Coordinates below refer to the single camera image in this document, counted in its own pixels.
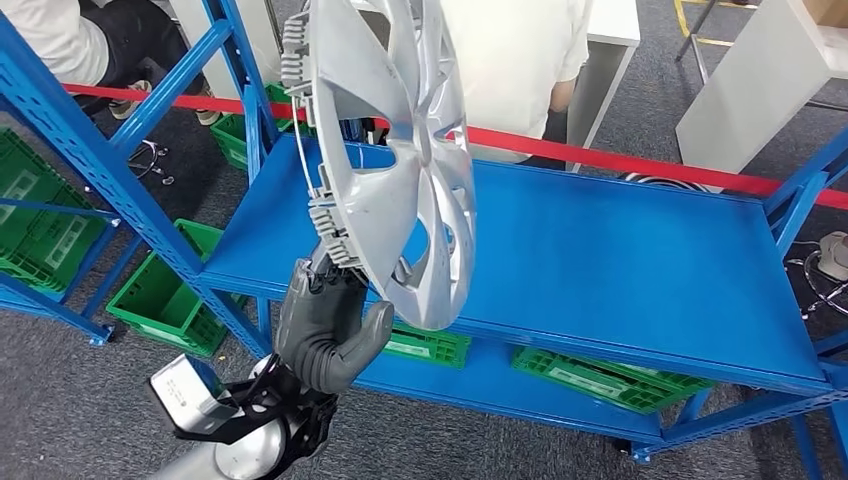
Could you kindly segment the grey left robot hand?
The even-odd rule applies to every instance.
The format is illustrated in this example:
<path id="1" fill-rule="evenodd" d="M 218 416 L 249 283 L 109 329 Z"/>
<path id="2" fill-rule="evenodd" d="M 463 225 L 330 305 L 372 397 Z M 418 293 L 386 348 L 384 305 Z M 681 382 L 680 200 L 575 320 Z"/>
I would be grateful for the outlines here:
<path id="1" fill-rule="evenodd" d="M 274 351 L 303 385 L 325 394 L 347 390 L 388 343 L 394 307 L 365 306 L 366 285 L 353 273 L 310 270 L 299 259 L 292 272 Z"/>

